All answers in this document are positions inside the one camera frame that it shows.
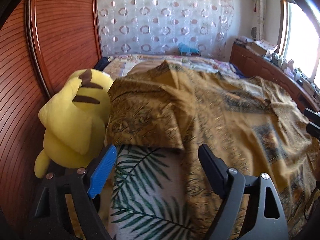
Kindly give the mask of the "golden patterned garment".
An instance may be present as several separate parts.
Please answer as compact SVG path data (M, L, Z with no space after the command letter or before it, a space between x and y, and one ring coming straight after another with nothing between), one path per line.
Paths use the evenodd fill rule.
M195 239L221 204L198 158L203 144L244 175L268 173L289 237L302 230L315 197L319 141L285 89L260 77L234 79L163 61L116 79L109 95L107 143L179 150Z

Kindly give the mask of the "wooden sideboard cabinet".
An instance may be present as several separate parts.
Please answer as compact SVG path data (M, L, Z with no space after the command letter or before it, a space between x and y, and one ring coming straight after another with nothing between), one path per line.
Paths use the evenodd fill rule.
M319 111L317 103L302 86L284 74L280 68L253 54L248 49L233 44L230 62L246 77L259 76L283 87L296 102L301 111L304 111L305 108L309 108L316 112Z

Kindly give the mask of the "cardboard box on cabinet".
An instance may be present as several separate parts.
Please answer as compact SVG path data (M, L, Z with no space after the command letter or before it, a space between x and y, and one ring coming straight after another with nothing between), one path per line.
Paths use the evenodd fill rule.
M277 44L272 44L266 40L253 41L251 44L251 49L260 56L271 55L277 48Z

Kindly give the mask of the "palm leaf bed sheet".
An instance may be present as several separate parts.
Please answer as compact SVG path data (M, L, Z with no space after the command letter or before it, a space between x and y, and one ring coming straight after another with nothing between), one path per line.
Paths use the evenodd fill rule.
M195 239L177 149L118 147L108 232L113 239Z

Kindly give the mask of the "yellow plush toy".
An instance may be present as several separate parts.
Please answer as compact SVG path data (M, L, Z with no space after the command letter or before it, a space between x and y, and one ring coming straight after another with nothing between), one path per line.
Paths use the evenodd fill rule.
M65 168L87 167L104 146L113 83L105 72L81 69L39 111L45 127L43 150L34 172L43 178L50 162Z

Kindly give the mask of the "blue item on box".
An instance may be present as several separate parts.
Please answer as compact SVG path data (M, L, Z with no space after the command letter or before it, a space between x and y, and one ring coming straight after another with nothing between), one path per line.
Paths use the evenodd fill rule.
M196 48L191 48L186 44L180 43L178 45L179 54L182 56L201 56L201 52Z

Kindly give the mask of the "floral quilt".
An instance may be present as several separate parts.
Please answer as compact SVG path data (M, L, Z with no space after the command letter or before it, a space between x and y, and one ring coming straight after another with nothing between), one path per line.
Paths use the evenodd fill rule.
M216 59L207 59L198 56L180 55L143 55L128 54L111 56L108 58L108 65L103 72L107 73L112 79L127 76L137 72L144 72L159 66L163 61L168 61L185 68L199 72L217 73L223 76L239 79L236 68L229 62Z

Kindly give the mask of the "wooden louvered wardrobe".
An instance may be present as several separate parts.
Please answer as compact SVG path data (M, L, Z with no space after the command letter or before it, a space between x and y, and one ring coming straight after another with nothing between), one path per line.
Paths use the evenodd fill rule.
M22 233L43 146L40 108L101 58L97 0L1 0L1 210Z

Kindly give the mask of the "white circle pattern curtain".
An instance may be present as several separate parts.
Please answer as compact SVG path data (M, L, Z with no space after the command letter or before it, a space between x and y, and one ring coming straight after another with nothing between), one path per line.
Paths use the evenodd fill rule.
M97 0L104 56L178 53L181 45L223 60L232 0Z

